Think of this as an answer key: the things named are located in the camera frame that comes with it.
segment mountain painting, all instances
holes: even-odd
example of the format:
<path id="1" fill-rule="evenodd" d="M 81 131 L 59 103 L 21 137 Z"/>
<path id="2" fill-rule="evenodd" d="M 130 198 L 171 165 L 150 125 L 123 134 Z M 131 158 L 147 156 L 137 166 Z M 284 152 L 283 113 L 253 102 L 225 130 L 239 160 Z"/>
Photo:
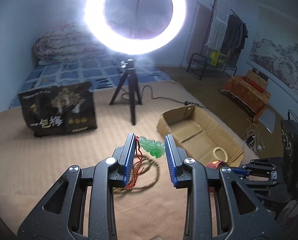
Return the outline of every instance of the mountain painting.
<path id="1" fill-rule="evenodd" d="M 298 24 L 260 8 L 249 59 L 298 95 Z"/>

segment orange covered table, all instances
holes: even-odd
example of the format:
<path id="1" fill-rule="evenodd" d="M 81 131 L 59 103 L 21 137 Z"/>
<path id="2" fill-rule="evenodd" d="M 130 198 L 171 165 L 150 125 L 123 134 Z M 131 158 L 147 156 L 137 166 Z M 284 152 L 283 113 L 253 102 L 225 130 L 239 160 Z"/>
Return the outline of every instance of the orange covered table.
<path id="1" fill-rule="evenodd" d="M 227 92 L 231 93 L 254 112 L 254 124 L 258 123 L 257 120 L 266 109 L 271 96 L 267 90 L 261 93 L 251 84 L 243 80 L 242 76 L 230 77 L 220 91 L 225 94 Z"/>

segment black tripod stand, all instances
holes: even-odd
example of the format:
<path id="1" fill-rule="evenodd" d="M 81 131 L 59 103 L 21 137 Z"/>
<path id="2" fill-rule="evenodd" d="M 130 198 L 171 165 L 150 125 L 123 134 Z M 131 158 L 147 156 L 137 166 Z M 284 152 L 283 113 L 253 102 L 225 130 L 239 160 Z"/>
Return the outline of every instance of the black tripod stand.
<path id="1" fill-rule="evenodd" d="M 119 94 L 124 82 L 128 79 L 129 84 L 129 94 L 130 94 L 130 114 L 131 114 L 131 122 L 133 125 L 136 124 L 135 120 L 135 99 L 134 99 L 134 93 L 137 93 L 138 97 L 138 104 L 142 105 L 141 97 L 140 97 L 140 90 L 139 90 L 139 84 L 138 84 L 138 78 L 135 72 L 134 68 L 134 60 L 128 59 L 127 60 L 127 66 L 125 68 L 125 73 L 122 75 L 119 85 L 116 88 L 116 91 L 113 94 L 113 97 L 111 99 L 110 105 L 113 105 L 114 100 L 116 100 L 117 95 Z"/>

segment blue checkered bed sheet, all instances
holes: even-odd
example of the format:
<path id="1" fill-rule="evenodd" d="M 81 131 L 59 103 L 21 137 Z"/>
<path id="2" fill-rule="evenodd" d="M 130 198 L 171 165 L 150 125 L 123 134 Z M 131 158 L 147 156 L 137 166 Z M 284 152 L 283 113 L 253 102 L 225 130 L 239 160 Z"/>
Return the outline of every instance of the blue checkered bed sheet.
<path id="1" fill-rule="evenodd" d="M 166 73 L 153 66 L 136 68 L 138 82 L 172 80 Z M 108 56 L 83 58 L 36 67 L 23 84 L 19 93 L 52 86 L 68 86 L 90 81 L 92 90 L 117 87 L 123 71 L 116 67 L 115 61 Z M 19 97 L 11 107 L 20 106 Z"/>

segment black bag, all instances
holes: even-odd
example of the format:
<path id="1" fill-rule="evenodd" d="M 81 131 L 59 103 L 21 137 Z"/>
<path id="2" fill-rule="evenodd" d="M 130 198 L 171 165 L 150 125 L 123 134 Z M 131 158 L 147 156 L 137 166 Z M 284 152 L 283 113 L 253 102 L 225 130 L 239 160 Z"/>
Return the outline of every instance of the black bag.
<path id="1" fill-rule="evenodd" d="M 22 113 L 35 136 L 96 129 L 91 82 L 19 94 Z"/>

